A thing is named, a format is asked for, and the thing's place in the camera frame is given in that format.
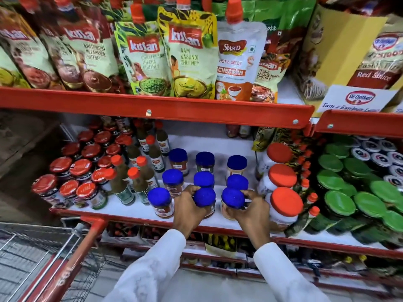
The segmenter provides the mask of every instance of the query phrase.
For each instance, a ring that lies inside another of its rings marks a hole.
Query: human hand
[[[241,191],[252,202],[246,210],[226,208],[228,215],[239,223],[242,230],[248,235],[255,249],[270,242],[270,205],[255,191]]]
[[[172,228],[180,231],[185,239],[196,228],[203,218],[210,213],[210,207],[199,208],[192,199],[199,186],[188,185],[180,196],[175,197],[174,223]]]

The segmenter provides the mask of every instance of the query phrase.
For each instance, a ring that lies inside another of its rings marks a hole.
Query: can lid
[[[345,187],[343,178],[329,169],[322,169],[316,177],[318,182],[328,190],[341,190]]]
[[[83,155],[84,158],[92,158],[95,157],[96,155],[99,155],[100,152],[101,152],[100,145],[95,143],[85,146],[81,151],[81,154]]]
[[[177,4],[190,5],[190,0],[177,0]]]
[[[114,168],[110,167],[110,168],[105,168],[103,171],[103,175],[105,176],[106,180],[112,180],[115,179],[117,176],[117,172]]]
[[[389,172],[391,175],[394,175],[399,178],[403,178],[403,166],[392,165],[389,167]]]
[[[234,188],[236,190],[247,190],[248,186],[248,179],[242,175],[233,174],[227,179],[227,187]]]
[[[396,232],[403,232],[403,216],[395,211],[388,210],[383,217],[386,227]]]
[[[82,185],[80,185],[77,189],[77,196],[80,198],[88,198],[90,197],[93,193],[95,193],[97,186],[95,183],[89,181],[89,182],[84,182]]]
[[[143,6],[141,4],[132,3],[130,5],[130,11],[133,23],[143,24],[145,22],[145,17],[143,14]]]
[[[215,164],[214,154],[208,151],[201,151],[196,155],[196,164],[200,166],[212,166]]]
[[[73,176],[81,176],[88,173],[91,169],[92,162],[88,159],[80,159],[74,162],[70,167],[70,172]]]
[[[369,140],[362,142],[361,146],[367,152],[380,152],[380,146],[378,144],[376,144],[375,142],[372,142]]]
[[[154,207],[163,207],[170,204],[172,198],[166,188],[156,187],[148,192],[148,201]]]
[[[80,151],[80,144],[78,142],[67,143],[62,148],[63,156],[73,156]]]
[[[98,132],[95,137],[94,137],[94,141],[96,143],[106,143],[110,140],[110,138],[112,137],[111,133],[109,131],[101,131]]]
[[[292,187],[297,182],[293,169],[284,164],[274,164],[268,173],[269,179],[276,186]]]
[[[394,185],[400,192],[403,192],[403,178],[399,178],[394,175],[386,175],[383,180]]]
[[[136,161],[137,161],[138,166],[146,166],[147,165],[147,158],[144,157],[144,156],[138,156]]]
[[[77,188],[79,186],[79,182],[76,179],[68,180],[63,183],[59,189],[59,192],[63,197],[68,197],[76,194]]]
[[[91,180],[93,182],[102,182],[105,180],[105,168],[100,168],[95,170],[91,175]]]
[[[112,162],[113,165],[118,166],[120,164],[122,164],[123,161],[123,157],[121,155],[114,155],[110,158],[110,161]]]
[[[195,204],[200,207],[211,206],[216,202],[216,192],[212,188],[202,187],[193,196]]]
[[[309,187],[309,180],[308,179],[302,179],[301,180],[301,187]]]
[[[354,158],[357,158],[361,161],[368,161],[371,157],[369,152],[367,152],[365,149],[358,148],[358,147],[352,148],[351,154],[353,155]]]
[[[348,148],[345,147],[344,145],[340,145],[340,144],[335,144],[335,143],[327,144],[325,147],[325,150],[328,154],[333,155],[339,159],[344,159],[345,157],[348,157],[348,155],[349,155]]]
[[[119,144],[119,145],[129,146],[133,143],[133,139],[131,138],[131,136],[129,136],[127,134],[121,134],[116,137],[115,143]]]
[[[201,7],[205,12],[213,12],[213,0],[201,0]]]
[[[324,169],[329,169],[336,173],[343,169],[343,163],[334,155],[322,155],[319,157],[318,162]]]
[[[228,207],[240,209],[245,204],[244,194],[237,189],[226,187],[221,194],[221,199]]]
[[[314,203],[315,201],[318,200],[318,194],[316,193],[310,193],[307,197],[307,199],[311,202]]]
[[[137,167],[131,167],[127,171],[127,175],[130,179],[136,179],[140,177],[140,171]]]
[[[111,167],[112,162],[109,156],[103,156],[98,160],[99,167]]]
[[[120,145],[111,144],[106,148],[105,152],[108,156],[118,155],[118,154],[120,154]]]
[[[102,126],[102,121],[101,121],[101,119],[100,119],[99,117],[95,117],[95,118],[93,118],[93,119],[91,120],[91,122],[89,123],[88,128],[95,130],[95,129],[100,129],[101,126]]]
[[[32,184],[31,190],[34,193],[42,194],[56,187],[57,179],[53,174],[46,174],[40,176]]]
[[[386,213],[386,206],[382,200],[368,192],[359,192],[354,196],[357,208],[366,215],[374,218],[381,218]]]
[[[320,209],[317,206],[313,206],[312,208],[309,209],[309,213],[312,216],[317,216],[320,213]]]
[[[187,152],[182,148],[174,148],[168,154],[169,160],[175,163],[187,161]]]
[[[53,162],[49,166],[49,169],[52,173],[62,173],[67,171],[72,163],[73,163],[72,158],[60,157],[53,160]]]
[[[270,197],[270,203],[278,213],[286,217],[297,216],[304,207],[301,197],[287,187],[276,188]]]
[[[398,203],[403,201],[403,196],[398,189],[389,182],[383,180],[372,181],[370,183],[370,189],[374,195],[386,203]]]
[[[287,163],[293,157],[291,148],[278,142],[271,143],[266,152],[267,156],[276,163]]]
[[[348,197],[352,197],[357,193],[357,189],[354,187],[354,185],[346,182],[344,187],[339,191],[346,194]]]
[[[154,124],[156,129],[162,129],[164,127],[164,124],[160,120],[156,120]]]
[[[92,130],[85,130],[85,131],[81,131],[78,136],[77,139],[80,142],[88,142],[90,141],[92,138],[94,137],[94,132]]]
[[[346,194],[339,191],[328,191],[325,194],[325,203],[336,214],[350,216],[355,212],[355,203]]]
[[[401,153],[390,151],[387,153],[387,156],[393,164],[403,166],[403,155]]]
[[[178,169],[167,169],[162,174],[162,182],[166,185],[183,184],[183,173]]]
[[[309,169],[311,167],[311,162],[305,161],[304,164],[302,165],[303,168]]]
[[[388,140],[379,140],[378,144],[380,146],[381,151],[396,151],[397,147],[395,144],[393,144],[392,142],[388,141]]]
[[[307,149],[304,152],[304,157],[309,158],[310,156],[312,156],[313,152],[310,149]]]
[[[153,145],[155,143],[155,137],[153,135],[149,135],[145,138],[145,141],[149,145]]]
[[[246,168],[248,160],[244,156],[234,155],[228,158],[227,167],[234,171],[240,171]]]
[[[211,172],[197,172],[193,178],[193,183],[200,187],[214,186],[214,175]]]
[[[371,172],[371,169],[361,160],[357,158],[345,158],[344,167],[358,177],[364,177]]]

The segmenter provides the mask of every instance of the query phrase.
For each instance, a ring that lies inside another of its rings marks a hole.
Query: kissan chutney pouch
[[[141,4],[132,4],[133,22],[116,23],[116,42],[134,94],[173,96],[164,43],[156,21],[145,22]]]
[[[177,0],[177,8],[158,8],[174,95],[214,99],[219,62],[217,19],[213,13],[190,6],[190,0]]]
[[[118,76],[111,31],[99,6],[81,2],[76,7],[71,0],[55,3],[63,42],[73,50],[77,61],[81,77],[77,82],[90,92],[125,93]],[[61,75],[63,81],[68,77]]]
[[[243,21],[241,0],[228,0],[226,21],[218,21],[220,62],[216,99],[249,101],[266,40],[266,26]]]
[[[6,5],[0,7],[0,36],[33,88],[64,90],[42,41],[25,19]]]

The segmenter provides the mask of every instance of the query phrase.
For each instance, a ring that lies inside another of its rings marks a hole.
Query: jar
[[[263,174],[269,170],[274,164],[287,163],[293,157],[291,148],[281,143],[271,143],[266,150],[266,154],[262,156],[256,167],[256,178],[260,179]]]
[[[244,207],[245,204],[245,196],[240,190],[236,190],[234,188],[226,187],[221,194],[221,214],[229,219],[235,220],[231,218],[227,213],[227,207],[234,208],[236,210],[240,210]]]
[[[400,193],[403,192],[403,178],[399,178],[393,175],[386,175],[383,177],[383,180],[394,185]]]
[[[324,201],[316,202],[315,206],[320,209],[320,213],[305,228],[305,232],[309,234],[318,234],[329,229],[356,210],[353,200],[339,191],[328,191]]]
[[[335,156],[339,159],[344,159],[349,156],[349,149],[344,145],[330,143],[325,147],[326,153]]]
[[[81,155],[81,151],[80,151],[80,143],[78,143],[78,142],[67,143],[62,148],[62,155],[66,156],[66,157],[70,157],[73,160],[81,159],[83,156]]]
[[[111,162],[111,160],[110,160],[110,157],[109,156],[103,156],[103,157],[101,157],[99,160],[98,160],[98,167],[100,167],[100,168],[108,168],[108,167],[115,167],[113,164],[112,164],[112,162]]]
[[[85,131],[81,131],[78,136],[77,136],[77,140],[78,142],[81,142],[85,145],[90,145],[90,144],[94,144],[94,132],[92,130],[85,130]]]
[[[380,198],[387,208],[403,202],[403,196],[398,189],[389,182],[374,180],[369,183],[369,188],[371,193]]]
[[[111,144],[105,150],[106,155],[109,157],[112,157],[114,155],[120,155],[121,152],[122,152],[121,147],[118,144]]]
[[[94,131],[94,134],[102,131],[102,121],[100,118],[93,118],[91,123],[89,123],[88,128]]]
[[[240,127],[240,125],[225,125],[227,136],[229,138],[236,138]]]
[[[77,189],[77,196],[91,205],[94,210],[100,210],[108,203],[108,197],[93,182],[84,182]]]
[[[389,241],[403,232],[403,216],[394,211],[387,211],[380,221],[352,231],[352,236],[364,245]]]
[[[380,152],[380,146],[372,141],[362,142],[361,147],[369,153]]]
[[[200,207],[210,207],[210,212],[204,216],[204,219],[213,215],[216,209],[216,192],[212,188],[202,187],[193,196],[195,204]]]
[[[248,179],[242,175],[233,174],[228,177],[227,187],[234,188],[236,190],[247,190],[248,186]]]
[[[55,208],[68,208],[70,202],[59,192],[57,178],[53,174],[40,176],[32,184],[31,190]]]
[[[105,178],[104,172],[104,168],[96,169],[91,175],[91,180],[99,187],[101,187],[104,191],[110,192],[112,191],[112,187],[110,186],[109,181]]]
[[[392,162],[390,162],[388,156],[385,156],[379,152],[372,153],[371,159],[368,161],[368,166],[374,170],[376,175],[381,177],[389,173],[388,167],[391,165]]]
[[[322,155],[318,159],[318,163],[324,169],[329,169],[335,173],[338,173],[343,169],[343,163],[333,155]]]
[[[367,152],[366,150],[362,149],[362,148],[352,148],[351,149],[351,155],[358,159],[361,160],[363,162],[368,161],[371,158],[371,155],[369,152]]]
[[[328,190],[341,190],[345,187],[345,182],[335,172],[323,169],[316,175],[317,187],[315,189],[319,197],[322,197]]]
[[[244,156],[234,155],[228,158],[227,174],[225,180],[232,174],[242,175],[248,165],[248,160]]]
[[[71,165],[70,172],[74,178],[83,183],[91,180],[94,168],[94,164],[88,159],[80,159]]]
[[[357,158],[346,158],[343,160],[344,169],[341,173],[345,182],[355,186],[363,185],[362,178],[371,172],[371,169]]]
[[[103,149],[106,149],[109,145],[112,144],[112,135],[109,131],[102,131],[95,135],[94,141],[98,143]]]
[[[392,165],[389,166],[389,173],[399,178],[403,178],[403,166]]]
[[[211,152],[201,151],[196,155],[198,172],[211,172],[214,174],[215,157]]]
[[[54,173],[60,182],[66,182],[71,179],[70,167],[73,159],[70,157],[60,157],[50,164],[49,169]]]
[[[184,176],[189,174],[187,167],[187,152],[182,148],[174,148],[168,154],[171,167],[183,173]]]
[[[168,169],[164,171],[162,174],[162,182],[172,198],[179,196],[184,190],[183,174],[178,169]]]
[[[357,211],[327,229],[327,232],[341,235],[369,225],[374,220],[381,219],[386,214],[385,204],[373,194],[360,192],[354,196],[354,202]]]
[[[170,218],[174,214],[174,204],[167,189],[156,187],[148,192],[148,201],[155,213],[161,218]]]
[[[287,187],[279,187],[270,197],[270,206],[270,232],[281,233],[297,221],[304,205],[296,192]]]
[[[214,175],[209,172],[198,172],[193,177],[193,184],[199,187],[214,188]]]
[[[401,153],[390,151],[386,155],[393,164],[403,166],[403,155]]]
[[[387,155],[388,152],[397,151],[397,147],[395,144],[388,140],[379,140],[378,145],[380,146],[381,153]]]
[[[273,192],[277,187],[293,187],[297,183],[297,175],[293,169],[284,164],[273,165],[267,174],[260,179],[257,192],[261,196]]]
[[[81,154],[85,159],[88,159],[94,163],[96,163],[103,156],[103,152],[101,151],[99,144],[85,146],[81,151]]]
[[[83,202],[77,196],[77,188],[80,183],[76,179],[71,179],[62,184],[59,191],[60,194],[69,202],[77,205],[79,208],[83,208]]]

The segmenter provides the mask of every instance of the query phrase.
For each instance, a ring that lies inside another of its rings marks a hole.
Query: person's right hand
[[[270,205],[255,191],[241,191],[247,198],[252,200],[246,210],[226,208],[228,215],[235,218],[242,230],[248,235],[255,249],[270,242]]]

